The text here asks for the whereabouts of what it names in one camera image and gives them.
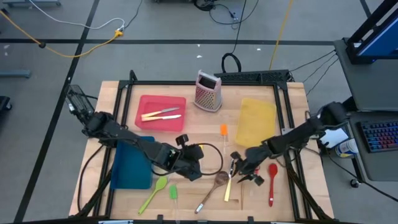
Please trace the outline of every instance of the yellow tray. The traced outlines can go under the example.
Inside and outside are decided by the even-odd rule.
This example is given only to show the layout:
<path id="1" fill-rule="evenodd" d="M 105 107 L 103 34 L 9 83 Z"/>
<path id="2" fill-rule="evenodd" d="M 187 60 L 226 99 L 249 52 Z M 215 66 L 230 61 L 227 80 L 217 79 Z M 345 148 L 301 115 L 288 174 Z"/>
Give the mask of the yellow tray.
<path id="1" fill-rule="evenodd" d="M 261 100 L 244 98 L 239 116 L 236 144 L 259 146 L 275 135 L 276 106 Z"/>

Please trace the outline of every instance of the concrete floor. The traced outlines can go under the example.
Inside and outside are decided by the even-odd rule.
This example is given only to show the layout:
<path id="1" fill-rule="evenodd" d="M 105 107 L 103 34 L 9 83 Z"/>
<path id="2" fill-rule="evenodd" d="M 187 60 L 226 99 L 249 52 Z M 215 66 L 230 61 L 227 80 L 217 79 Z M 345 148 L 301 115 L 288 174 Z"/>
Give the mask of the concrete floor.
<path id="1" fill-rule="evenodd" d="M 221 72 L 221 57 L 233 48 L 225 40 L 235 39 L 236 30 L 215 24 L 207 12 L 201 12 L 191 4 L 167 1 L 154 4 L 151 0 L 144 0 L 138 17 L 121 38 L 137 42 L 106 45 L 78 62 L 58 57 L 35 44 L 23 44 L 25 37 L 0 18 L 0 68 L 32 71 L 30 79 L 0 79 L 0 95 L 10 96 L 14 105 L 1 125 L 0 175 L 3 180 L 0 182 L 0 223 L 14 220 L 67 75 L 73 74 L 72 83 L 79 84 L 87 94 L 97 95 L 103 80 L 126 79 L 130 69 L 140 80 L 193 80 L 199 69 Z M 44 9 L 57 19 L 85 23 L 94 2 L 69 0 L 62 1 L 62 7 Z M 242 0 L 220 2 L 230 6 L 237 14 L 243 5 Z M 248 0 L 245 15 L 255 2 Z M 239 39 L 276 40 L 288 3 L 289 0 L 260 1 L 253 15 L 242 24 Z M 381 0 L 367 0 L 366 3 L 373 11 Z M 138 4 L 138 0 L 100 0 L 93 26 L 116 16 L 128 21 Z M 49 45 L 66 54 L 75 53 L 82 27 L 55 23 L 35 9 L 5 8 L 12 19 L 34 37 L 53 41 L 63 39 L 68 44 Z M 217 19 L 229 22 L 229 16 L 222 9 L 214 13 Z M 282 42 L 272 68 L 293 69 L 331 51 L 331 41 L 349 37 L 365 19 L 360 0 L 295 1 L 282 38 L 293 42 Z M 94 46 L 92 40 L 112 37 L 119 26 L 118 22 L 113 22 L 104 29 L 89 31 L 83 51 Z M 140 44 L 138 40 L 150 41 Z M 176 41 L 165 44 L 164 40 Z M 183 40 L 195 40 L 197 43 L 180 44 Z M 200 44 L 205 43 L 202 40 L 220 41 Z M 244 71 L 268 70 L 274 46 L 266 41 L 265 44 L 257 43 L 238 45 L 236 48 L 235 54 L 241 60 Z M 294 72 L 295 80 L 303 81 L 324 61 L 297 70 Z M 231 72 L 235 69 L 231 61 L 227 61 L 226 67 Z M 325 70 L 326 66 L 305 82 L 307 91 Z M 308 102 L 310 109 L 316 111 L 326 103 L 343 101 L 349 96 L 343 71 L 336 62 L 309 94 Z M 81 124 L 64 106 L 24 221 L 68 215 L 86 144 L 80 129 Z M 398 220 L 398 204 L 367 186 L 351 189 L 348 185 L 351 177 L 329 159 L 323 158 L 323 161 L 336 218 L 360 223 L 394 223 Z M 352 169 L 350 161 L 338 162 Z M 397 183 L 373 184 L 398 197 Z"/>

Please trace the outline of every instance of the red spoon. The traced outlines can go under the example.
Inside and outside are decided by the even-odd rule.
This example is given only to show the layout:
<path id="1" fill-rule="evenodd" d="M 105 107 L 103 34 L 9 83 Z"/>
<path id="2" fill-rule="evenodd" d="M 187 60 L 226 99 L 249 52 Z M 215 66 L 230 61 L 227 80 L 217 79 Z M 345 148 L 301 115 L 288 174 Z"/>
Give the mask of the red spoon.
<path id="1" fill-rule="evenodd" d="M 276 164 L 270 164 L 268 167 L 269 176 L 271 177 L 271 188 L 269 189 L 269 206 L 274 204 L 274 177 L 278 173 Z"/>

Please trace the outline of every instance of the cheese grater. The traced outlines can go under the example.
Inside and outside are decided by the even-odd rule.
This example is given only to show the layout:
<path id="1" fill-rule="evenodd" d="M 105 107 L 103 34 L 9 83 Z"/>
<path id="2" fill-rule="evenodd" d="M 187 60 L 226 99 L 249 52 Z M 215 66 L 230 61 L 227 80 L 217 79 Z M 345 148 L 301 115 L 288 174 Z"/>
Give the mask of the cheese grater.
<path id="1" fill-rule="evenodd" d="M 199 70 L 195 92 L 195 105 L 209 112 L 216 112 L 221 107 L 221 79 Z"/>

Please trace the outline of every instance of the lime green spatula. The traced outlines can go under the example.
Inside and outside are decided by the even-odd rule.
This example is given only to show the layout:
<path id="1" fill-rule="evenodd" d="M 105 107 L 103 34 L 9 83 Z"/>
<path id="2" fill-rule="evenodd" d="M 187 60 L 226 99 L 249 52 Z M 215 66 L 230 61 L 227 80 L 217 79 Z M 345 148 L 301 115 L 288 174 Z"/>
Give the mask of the lime green spatula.
<path id="1" fill-rule="evenodd" d="M 167 185 L 167 177 L 159 177 L 159 179 L 157 179 L 155 190 L 150 195 L 150 197 L 147 199 L 147 201 L 141 206 L 141 208 L 138 211 L 138 215 L 141 215 L 145 211 L 149 202 L 152 200 L 152 198 L 155 196 L 155 194 L 158 191 L 162 190 L 164 187 L 166 187 L 166 185 Z"/>

